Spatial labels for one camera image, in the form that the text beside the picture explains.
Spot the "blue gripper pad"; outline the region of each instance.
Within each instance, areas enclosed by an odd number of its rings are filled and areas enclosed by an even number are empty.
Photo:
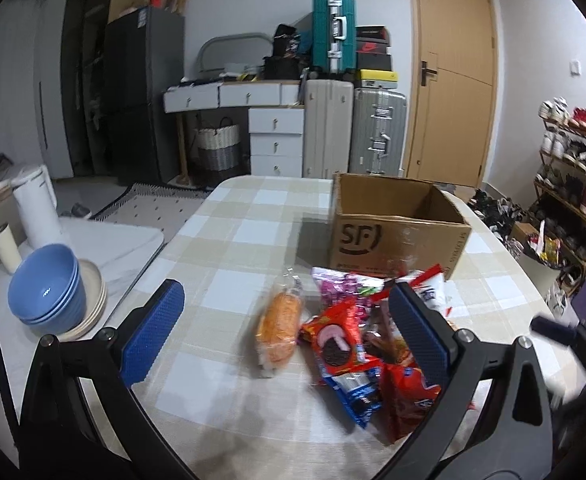
[[[166,280],[149,303],[144,319],[122,349],[120,376],[127,388],[147,378],[157,354],[184,310],[181,283]]]
[[[454,332],[446,320],[439,312],[429,310],[406,283],[391,289],[388,311],[426,380],[446,386],[457,357]]]

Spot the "black refrigerator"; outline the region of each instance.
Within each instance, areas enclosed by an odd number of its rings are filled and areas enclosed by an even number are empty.
[[[121,184],[161,184],[179,173],[175,115],[163,93],[184,72],[184,18],[143,7],[106,26],[102,110]]]

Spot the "teal suitcase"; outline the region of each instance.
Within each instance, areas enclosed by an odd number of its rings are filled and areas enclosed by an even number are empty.
[[[355,0],[313,0],[313,66],[339,74],[356,68]]]

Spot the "gray suitcase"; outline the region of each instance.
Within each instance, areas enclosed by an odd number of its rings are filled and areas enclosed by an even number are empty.
[[[356,88],[349,173],[398,176],[404,151],[406,97]]]

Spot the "stacked bowls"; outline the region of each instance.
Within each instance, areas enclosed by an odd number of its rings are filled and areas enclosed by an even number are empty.
[[[26,257],[9,285],[10,311],[39,333],[61,334],[84,318],[86,293],[73,251],[62,244]]]

